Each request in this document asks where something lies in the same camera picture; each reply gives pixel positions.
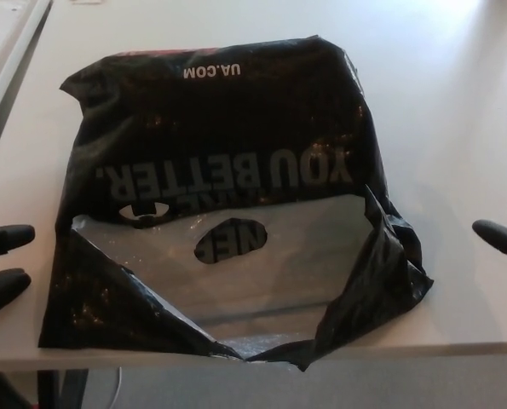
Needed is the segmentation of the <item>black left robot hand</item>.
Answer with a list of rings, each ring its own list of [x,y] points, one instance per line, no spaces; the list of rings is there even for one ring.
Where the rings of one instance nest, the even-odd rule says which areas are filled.
[[[0,256],[11,250],[28,245],[35,239],[31,225],[8,225],[0,227]],[[0,310],[13,302],[31,284],[31,277],[23,268],[8,268],[0,271]]]

